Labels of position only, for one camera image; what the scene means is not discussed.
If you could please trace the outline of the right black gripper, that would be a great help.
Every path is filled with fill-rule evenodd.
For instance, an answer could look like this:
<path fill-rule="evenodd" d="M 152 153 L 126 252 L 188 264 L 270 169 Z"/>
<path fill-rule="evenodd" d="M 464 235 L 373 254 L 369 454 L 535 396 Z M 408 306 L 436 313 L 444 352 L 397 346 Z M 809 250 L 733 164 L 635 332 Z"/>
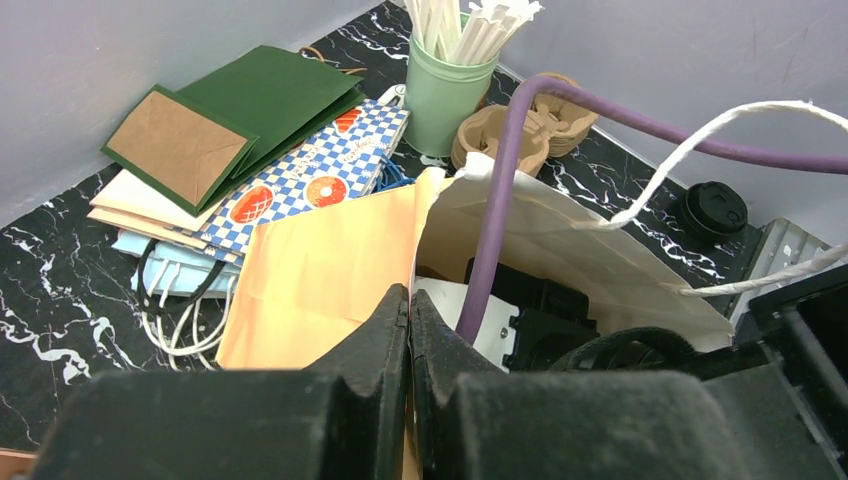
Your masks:
<path fill-rule="evenodd" d="M 694 346 L 673 330 L 634 327 L 603 335 L 579 290 L 499 263 L 491 293 L 515 306 L 498 338 L 505 353 L 493 362 L 511 372 L 611 371 L 677 367 L 695 359 Z"/>

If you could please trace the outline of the kraft paper takeout bag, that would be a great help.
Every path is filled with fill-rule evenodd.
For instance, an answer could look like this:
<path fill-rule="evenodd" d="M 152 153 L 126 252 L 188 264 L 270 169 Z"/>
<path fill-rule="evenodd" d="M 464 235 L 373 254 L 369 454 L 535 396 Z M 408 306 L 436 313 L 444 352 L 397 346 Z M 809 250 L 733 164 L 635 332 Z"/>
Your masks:
<path fill-rule="evenodd" d="M 846 247 L 758 280 L 694 289 L 624 226 L 711 135 L 740 116 L 773 110 L 847 124 L 803 101 L 734 107 L 686 136 L 630 206 L 607 219 L 504 160 L 472 153 L 454 177 L 429 168 L 410 186 L 261 225 L 249 241 L 218 363 L 307 366 L 363 324 L 395 284 L 408 290 L 409 306 L 425 291 L 471 346 L 499 261 L 587 293 L 607 332 L 668 327 L 697 348 L 719 346 L 729 325 L 708 297 L 818 272 L 845 257 Z"/>

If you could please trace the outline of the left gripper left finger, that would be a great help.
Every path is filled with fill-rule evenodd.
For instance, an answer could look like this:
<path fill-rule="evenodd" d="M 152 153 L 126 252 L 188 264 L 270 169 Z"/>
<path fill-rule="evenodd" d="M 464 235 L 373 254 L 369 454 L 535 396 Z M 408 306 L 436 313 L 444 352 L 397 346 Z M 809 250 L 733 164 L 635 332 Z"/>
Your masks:
<path fill-rule="evenodd" d="M 398 479 L 409 293 L 301 370 L 103 374 L 65 403 L 35 479 Z"/>

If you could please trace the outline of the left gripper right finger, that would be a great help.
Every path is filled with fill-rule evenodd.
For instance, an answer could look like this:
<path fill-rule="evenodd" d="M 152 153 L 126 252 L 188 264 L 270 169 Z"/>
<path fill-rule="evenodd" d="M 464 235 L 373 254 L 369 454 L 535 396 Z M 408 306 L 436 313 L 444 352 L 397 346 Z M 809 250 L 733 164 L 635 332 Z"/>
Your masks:
<path fill-rule="evenodd" d="M 417 448 L 426 479 L 748 479 L 726 416 L 674 371 L 508 374 L 410 306 Z"/>

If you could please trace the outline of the stack of pulp cup carriers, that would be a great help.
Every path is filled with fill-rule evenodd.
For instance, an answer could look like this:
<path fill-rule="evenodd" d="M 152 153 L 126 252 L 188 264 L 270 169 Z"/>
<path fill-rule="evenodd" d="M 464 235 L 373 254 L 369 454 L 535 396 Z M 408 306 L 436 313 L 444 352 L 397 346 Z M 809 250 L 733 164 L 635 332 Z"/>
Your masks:
<path fill-rule="evenodd" d="M 456 169 L 465 166 L 470 152 L 496 156 L 506 113 L 505 105 L 493 104 L 479 108 L 461 123 L 450 154 Z M 537 94 L 525 117 L 518 170 L 537 176 L 548 159 L 561 158 L 574 150 L 597 119 L 597 114 L 553 94 Z"/>

